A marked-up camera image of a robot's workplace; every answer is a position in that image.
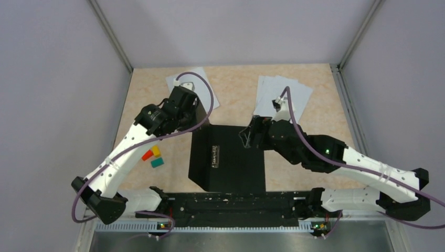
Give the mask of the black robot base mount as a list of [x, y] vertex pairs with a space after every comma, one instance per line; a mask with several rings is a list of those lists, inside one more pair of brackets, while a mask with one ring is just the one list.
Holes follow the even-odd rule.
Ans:
[[309, 218], [334, 218], [321, 206], [320, 189], [261, 193], [165, 193], [155, 210], [175, 221], [175, 227], [266, 228], [296, 227]]

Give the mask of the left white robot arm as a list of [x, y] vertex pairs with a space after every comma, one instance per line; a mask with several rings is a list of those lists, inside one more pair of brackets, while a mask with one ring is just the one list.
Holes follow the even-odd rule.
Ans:
[[150, 211], [156, 217], [168, 211], [168, 202], [159, 189], [118, 192], [119, 186], [142, 156], [167, 135], [197, 124], [202, 109], [198, 95], [190, 88], [174, 87], [160, 106], [144, 106], [115, 149], [90, 174], [71, 183], [79, 198], [96, 217], [108, 225], [122, 215]]

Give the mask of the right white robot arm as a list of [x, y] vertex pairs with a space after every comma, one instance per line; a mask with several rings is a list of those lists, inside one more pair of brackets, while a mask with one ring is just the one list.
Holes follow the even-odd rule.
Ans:
[[362, 184], [353, 189], [311, 189], [305, 204], [314, 216], [341, 210], [378, 211], [398, 220], [416, 221], [431, 209], [430, 200], [420, 194], [429, 181], [425, 169], [394, 168], [334, 137], [306, 134], [289, 120], [254, 116], [239, 136], [246, 148], [273, 150], [290, 164]]

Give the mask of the grey black file folder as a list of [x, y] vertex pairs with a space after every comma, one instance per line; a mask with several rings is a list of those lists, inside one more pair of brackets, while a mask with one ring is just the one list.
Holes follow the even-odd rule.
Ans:
[[206, 192], [266, 191], [264, 151], [246, 149], [240, 126], [206, 121], [192, 132], [188, 178]]

